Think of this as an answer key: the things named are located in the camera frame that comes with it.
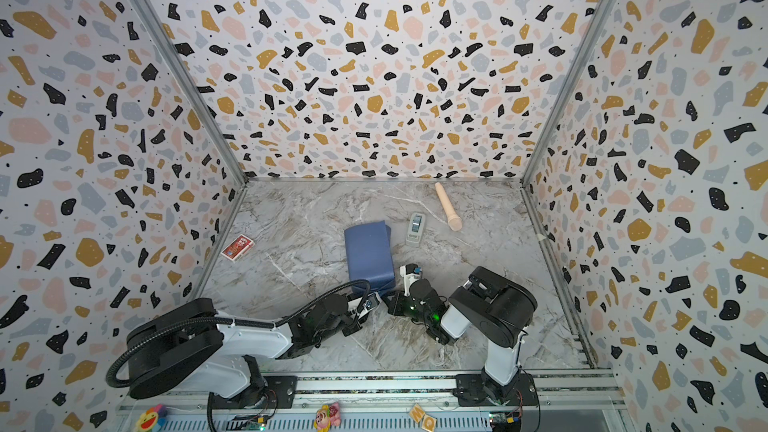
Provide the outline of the blue wrapping paper sheet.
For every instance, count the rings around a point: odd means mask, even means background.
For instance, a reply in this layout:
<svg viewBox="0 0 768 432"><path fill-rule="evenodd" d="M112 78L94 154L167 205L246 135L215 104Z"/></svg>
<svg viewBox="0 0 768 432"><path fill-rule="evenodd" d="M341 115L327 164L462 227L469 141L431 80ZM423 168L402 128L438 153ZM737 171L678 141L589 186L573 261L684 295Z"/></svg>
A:
<svg viewBox="0 0 768 432"><path fill-rule="evenodd" d="M396 284L391 251L391 229L384 222L371 222L344 231L350 281L366 280L373 292L386 293Z"/></svg>

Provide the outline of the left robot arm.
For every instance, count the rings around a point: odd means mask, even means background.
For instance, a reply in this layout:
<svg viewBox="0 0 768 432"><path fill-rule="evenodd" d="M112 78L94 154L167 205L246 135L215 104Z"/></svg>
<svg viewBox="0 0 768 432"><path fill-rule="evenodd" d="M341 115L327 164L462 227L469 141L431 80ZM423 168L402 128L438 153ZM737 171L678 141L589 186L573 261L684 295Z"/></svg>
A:
<svg viewBox="0 0 768 432"><path fill-rule="evenodd" d="M288 317L255 320L195 299L132 331L107 383L133 399L184 390L212 394L219 409L288 408L295 378L266 378L259 359L296 359L337 334L352 335L379 303L375 292L328 292Z"/></svg>

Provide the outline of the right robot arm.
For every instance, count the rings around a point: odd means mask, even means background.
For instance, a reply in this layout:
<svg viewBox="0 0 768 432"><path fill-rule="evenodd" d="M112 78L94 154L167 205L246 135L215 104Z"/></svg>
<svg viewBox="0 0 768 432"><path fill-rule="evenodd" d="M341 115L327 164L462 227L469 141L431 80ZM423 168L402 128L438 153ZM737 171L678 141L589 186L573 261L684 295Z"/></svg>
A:
<svg viewBox="0 0 768 432"><path fill-rule="evenodd" d="M453 395L461 406L507 405L522 398L519 360L538 303L525 287L477 267L448 298L437 293L415 264L400 268L403 288L382 296L387 312L426 329L441 345L453 345L470 328L487 339L485 364L478 374L455 377Z"/></svg>

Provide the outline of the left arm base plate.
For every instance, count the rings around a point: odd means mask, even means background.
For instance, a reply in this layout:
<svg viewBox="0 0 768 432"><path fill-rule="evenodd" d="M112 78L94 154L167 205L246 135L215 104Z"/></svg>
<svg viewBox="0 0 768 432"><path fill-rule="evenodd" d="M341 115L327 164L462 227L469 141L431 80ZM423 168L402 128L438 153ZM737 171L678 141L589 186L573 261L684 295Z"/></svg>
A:
<svg viewBox="0 0 768 432"><path fill-rule="evenodd" d="M233 398L214 394L207 405L208 411L246 410L271 412L290 409L297 390L298 377L295 375L268 375L258 379L255 385L247 386Z"/></svg>

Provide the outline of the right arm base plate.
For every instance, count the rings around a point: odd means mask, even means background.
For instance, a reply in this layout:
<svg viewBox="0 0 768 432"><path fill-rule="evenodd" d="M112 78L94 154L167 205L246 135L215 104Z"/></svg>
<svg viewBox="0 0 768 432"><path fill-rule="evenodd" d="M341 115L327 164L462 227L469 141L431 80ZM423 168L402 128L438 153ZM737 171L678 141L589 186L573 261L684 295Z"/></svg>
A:
<svg viewBox="0 0 768 432"><path fill-rule="evenodd" d="M536 406L539 399L533 377L518 372L507 385L499 385L485 372L459 374L452 394L460 406Z"/></svg>

